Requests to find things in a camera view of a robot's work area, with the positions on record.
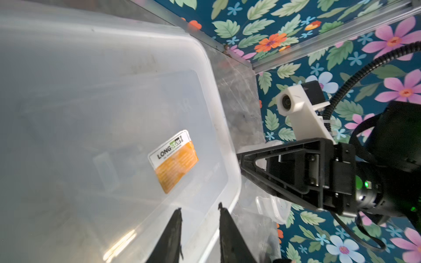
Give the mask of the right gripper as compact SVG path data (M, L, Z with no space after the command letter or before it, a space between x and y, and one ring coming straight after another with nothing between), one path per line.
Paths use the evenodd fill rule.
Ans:
M351 144L330 139L266 143L237 153L241 174L264 192L310 210L354 217L385 213L382 183L373 165L356 160ZM245 161L266 158L266 171Z

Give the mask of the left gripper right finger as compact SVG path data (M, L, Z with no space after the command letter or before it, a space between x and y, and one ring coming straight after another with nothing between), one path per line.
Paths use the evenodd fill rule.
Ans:
M228 209L223 207L223 204L220 202L218 210L220 211L220 262L256 263Z

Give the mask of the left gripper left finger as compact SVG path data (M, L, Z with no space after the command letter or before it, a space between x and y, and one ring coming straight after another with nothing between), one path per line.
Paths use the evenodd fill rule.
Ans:
M147 263L179 263L182 254L182 209L172 214Z

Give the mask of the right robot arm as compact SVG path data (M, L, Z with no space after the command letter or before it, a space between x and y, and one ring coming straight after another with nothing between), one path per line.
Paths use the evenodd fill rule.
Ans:
M307 209L406 217L421 228L421 107L393 101L348 143L311 138L238 154L242 174Z

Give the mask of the square clear lunch box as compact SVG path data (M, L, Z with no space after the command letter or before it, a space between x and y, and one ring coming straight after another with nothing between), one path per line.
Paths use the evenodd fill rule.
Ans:
M184 30L1 2L1 262L144 263L174 211L204 263L240 169Z

